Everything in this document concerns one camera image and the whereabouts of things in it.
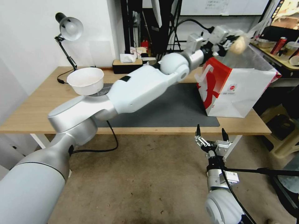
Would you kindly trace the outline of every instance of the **concrete floor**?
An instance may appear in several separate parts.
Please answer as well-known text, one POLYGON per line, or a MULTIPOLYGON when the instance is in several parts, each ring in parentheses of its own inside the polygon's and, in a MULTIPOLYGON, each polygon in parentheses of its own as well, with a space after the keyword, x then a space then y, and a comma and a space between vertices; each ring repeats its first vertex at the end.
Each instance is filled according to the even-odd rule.
MULTIPOLYGON (((204 207, 208 161, 193 136, 120 135, 118 139, 119 148, 113 152, 72 155, 73 173, 48 224, 210 223, 204 207)), ((114 145, 112 135, 97 135, 81 149, 114 145)), ((282 168, 289 159, 276 160, 256 137, 247 136, 226 165, 282 168)), ((239 173, 239 178, 233 189, 256 223, 268 218, 295 223, 266 176, 239 173)))

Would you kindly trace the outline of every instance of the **desk lamp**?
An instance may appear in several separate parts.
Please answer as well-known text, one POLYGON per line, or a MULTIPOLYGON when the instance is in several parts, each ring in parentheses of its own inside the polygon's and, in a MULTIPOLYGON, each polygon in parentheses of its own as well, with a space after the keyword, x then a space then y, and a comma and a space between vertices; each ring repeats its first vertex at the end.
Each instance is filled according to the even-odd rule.
POLYGON ((59 23, 59 30, 60 34, 55 37, 55 40, 61 47, 63 53, 66 55, 66 58, 68 59, 69 63, 72 65, 74 71, 77 70, 77 64, 68 55, 68 53, 63 48, 61 42, 63 40, 77 40, 79 37, 81 37, 83 33, 83 25, 80 20, 73 18, 73 17, 66 17, 65 14, 59 12, 55 15, 56 21, 59 23))

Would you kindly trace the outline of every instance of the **plastic stool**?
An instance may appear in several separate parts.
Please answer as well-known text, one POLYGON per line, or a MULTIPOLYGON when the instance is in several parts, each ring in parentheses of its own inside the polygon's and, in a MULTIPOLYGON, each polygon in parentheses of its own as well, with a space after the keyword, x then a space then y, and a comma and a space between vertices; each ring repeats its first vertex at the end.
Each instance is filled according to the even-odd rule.
MULTIPOLYGON (((265 123, 268 123, 272 118, 279 114, 284 114, 289 117, 285 108, 282 105, 278 105, 277 107, 266 110, 261 115, 261 119, 265 123)), ((279 140, 274 134, 264 137, 272 143, 273 148, 270 149, 270 153, 277 158, 284 158, 293 152, 299 151, 299 145, 296 145, 299 142, 299 129, 297 126, 295 126, 295 129, 283 140, 279 140)))

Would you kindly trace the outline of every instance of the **tissue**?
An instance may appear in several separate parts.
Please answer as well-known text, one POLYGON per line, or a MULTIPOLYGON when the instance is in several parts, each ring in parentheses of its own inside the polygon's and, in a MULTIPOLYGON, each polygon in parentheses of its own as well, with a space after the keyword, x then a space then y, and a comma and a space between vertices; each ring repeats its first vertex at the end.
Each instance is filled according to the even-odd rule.
POLYGON ((135 62, 136 56, 131 54, 120 54, 121 63, 135 62))

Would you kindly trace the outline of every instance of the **wooden table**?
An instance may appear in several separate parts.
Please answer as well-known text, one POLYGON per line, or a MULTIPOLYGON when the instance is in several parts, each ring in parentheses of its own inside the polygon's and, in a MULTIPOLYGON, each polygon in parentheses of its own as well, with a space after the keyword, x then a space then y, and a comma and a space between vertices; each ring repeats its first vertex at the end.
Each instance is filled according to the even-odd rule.
POLYGON ((280 56, 271 54, 272 48, 261 48, 257 44, 251 43, 257 50, 259 50, 266 59, 278 65, 277 70, 282 74, 282 77, 270 84, 270 87, 295 87, 299 85, 299 67, 293 66, 289 60, 282 60, 280 56), (286 73, 290 73, 291 77, 285 77, 286 73))
MULTIPOLYGON (((44 134, 55 133, 47 119, 48 113, 60 104, 78 96, 71 86, 60 84, 56 78, 59 74, 70 70, 71 67, 58 67, 28 99, 0 127, 0 133, 29 133, 44 148, 48 139, 44 134)), ((196 82, 194 70, 183 82, 196 82)), ((114 74, 111 70, 104 71, 104 82, 114 83, 125 74, 114 74)), ((60 78, 66 80, 68 74, 60 78)), ((218 117, 219 127, 202 127, 203 134, 221 134, 224 128, 231 135, 268 135, 271 131, 254 110, 245 118, 218 117)), ((113 128, 116 134, 194 134, 196 127, 137 127, 113 128)), ((110 128, 98 128, 97 134, 111 134, 110 128)))
POLYGON ((251 45, 253 45, 255 48, 260 50, 264 55, 267 56, 267 58, 269 58, 271 61, 278 64, 279 66, 283 66, 288 70, 294 70, 294 71, 299 70, 299 67, 291 65, 289 63, 289 60, 282 60, 280 56, 271 54, 270 52, 272 48, 261 48, 257 44, 251 44, 251 45))

